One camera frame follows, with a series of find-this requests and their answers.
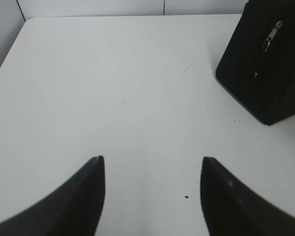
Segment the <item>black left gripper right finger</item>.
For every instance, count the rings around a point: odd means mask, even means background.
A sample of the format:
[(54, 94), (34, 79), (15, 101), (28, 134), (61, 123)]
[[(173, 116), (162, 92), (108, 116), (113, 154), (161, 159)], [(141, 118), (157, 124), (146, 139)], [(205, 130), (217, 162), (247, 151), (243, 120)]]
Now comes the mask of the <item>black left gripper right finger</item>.
[(202, 160), (200, 199), (211, 236), (295, 236), (295, 217), (259, 196), (213, 157)]

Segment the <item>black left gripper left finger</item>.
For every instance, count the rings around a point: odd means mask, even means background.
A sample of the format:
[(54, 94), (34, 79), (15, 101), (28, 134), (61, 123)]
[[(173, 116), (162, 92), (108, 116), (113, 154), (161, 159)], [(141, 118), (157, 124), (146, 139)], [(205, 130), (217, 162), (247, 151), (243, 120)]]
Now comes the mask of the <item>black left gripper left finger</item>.
[(93, 236), (105, 201), (105, 162), (91, 158), (58, 189), (0, 223), (0, 236)]

